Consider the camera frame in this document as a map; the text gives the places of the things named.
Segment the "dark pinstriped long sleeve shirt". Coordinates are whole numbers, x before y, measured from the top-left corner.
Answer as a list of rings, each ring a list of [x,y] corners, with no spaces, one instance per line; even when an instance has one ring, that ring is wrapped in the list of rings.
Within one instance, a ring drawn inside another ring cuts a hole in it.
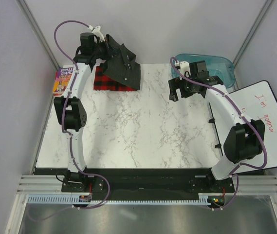
[[[134,90],[140,90],[141,65],[136,62],[136,55],[111,35],[106,34],[106,39],[111,57],[104,63],[104,75]]]

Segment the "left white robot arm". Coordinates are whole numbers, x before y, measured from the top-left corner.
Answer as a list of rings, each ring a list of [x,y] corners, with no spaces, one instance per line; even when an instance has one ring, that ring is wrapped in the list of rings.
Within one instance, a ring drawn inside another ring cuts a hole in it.
[[[63,95],[54,99],[56,117],[68,143],[69,165],[62,180],[62,192],[90,192],[96,181],[109,184],[104,176],[87,172],[82,140],[87,113],[81,96],[97,59],[108,60],[110,57],[110,46],[105,36],[82,33],[80,47],[72,59],[74,70],[69,84]]]

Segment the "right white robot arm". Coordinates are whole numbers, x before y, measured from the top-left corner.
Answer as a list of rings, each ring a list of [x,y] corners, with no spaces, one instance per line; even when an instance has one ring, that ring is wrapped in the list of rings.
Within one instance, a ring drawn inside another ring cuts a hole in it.
[[[199,179],[198,188],[204,192],[217,192],[241,166],[263,169],[268,162],[264,122],[254,120],[240,110],[223,81],[218,76],[210,75],[204,60],[189,63],[171,57],[170,65],[177,77],[168,82],[169,99],[178,101],[177,91],[180,91],[182,98],[200,94],[220,115],[211,122],[221,121],[226,129],[225,141],[220,144],[223,155],[207,175]]]

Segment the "red black plaid folded shirt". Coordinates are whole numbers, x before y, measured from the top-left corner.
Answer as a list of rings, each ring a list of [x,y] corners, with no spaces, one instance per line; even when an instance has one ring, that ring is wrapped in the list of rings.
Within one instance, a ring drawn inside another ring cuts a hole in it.
[[[93,89],[96,91],[118,91],[131,92],[138,91],[138,89],[123,85],[103,73],[103,64],[96,67]]]

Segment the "teal transparent plastic bin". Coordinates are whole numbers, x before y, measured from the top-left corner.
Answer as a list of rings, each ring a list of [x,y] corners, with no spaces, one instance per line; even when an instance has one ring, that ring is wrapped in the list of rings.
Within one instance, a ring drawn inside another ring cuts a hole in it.
[[[230,60],[224,57],[199,54],[179,54],[176,55],[175,58],[179,62],[186,61],[189,63],[204,60],[210,75],[218,76],[223,81],[227,89],[233,87],[236,82],[234,65]]]

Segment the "Roald Dahl paperback book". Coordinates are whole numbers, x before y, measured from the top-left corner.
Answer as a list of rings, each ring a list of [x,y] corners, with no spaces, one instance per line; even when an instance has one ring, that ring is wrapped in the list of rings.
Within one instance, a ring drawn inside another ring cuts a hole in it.
[[[54,96],[62,96],[69,84],[73,70],[73,66],[65,66],[63,68],[58,69],[58,71],[55,74],[55,82],[53,86]]]

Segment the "whiteboard with red writing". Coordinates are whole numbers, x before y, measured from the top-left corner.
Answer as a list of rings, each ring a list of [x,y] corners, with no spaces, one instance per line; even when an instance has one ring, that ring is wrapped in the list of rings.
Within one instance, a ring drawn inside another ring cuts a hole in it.
[[[264,169],[277,167],[277,101],[269,82],[260,81],[235,92],[228,94],[247,120],[262,120],[265,125],[263,143],[267,156],[260,154],[246,161],[237,169],[237,173],[252,171],[265,162]],[[231,127],[244,121],[232,104],[222,94],[211,90],[206,95],[214,117],[218,142],[224,144]]]

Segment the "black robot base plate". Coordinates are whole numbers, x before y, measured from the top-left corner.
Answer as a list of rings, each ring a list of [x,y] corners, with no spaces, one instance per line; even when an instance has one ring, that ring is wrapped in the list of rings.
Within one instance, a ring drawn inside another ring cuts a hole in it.
[[[235,190],[232,179],[216,180],[207,168],[88,168],[87,172],[102,175],[109,182],[92,185],[90,193],[98,200],[196,199],[200,193],[223,195]]]

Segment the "aluminium frame rail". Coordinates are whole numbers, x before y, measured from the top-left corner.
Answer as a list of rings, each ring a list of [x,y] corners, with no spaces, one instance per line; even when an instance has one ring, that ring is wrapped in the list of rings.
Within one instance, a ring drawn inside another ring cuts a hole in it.
[[[53,175],[23,175],[18,194],[60,194],[61,182]],[[239,175],[237,195],[277,195],[274,175]]]

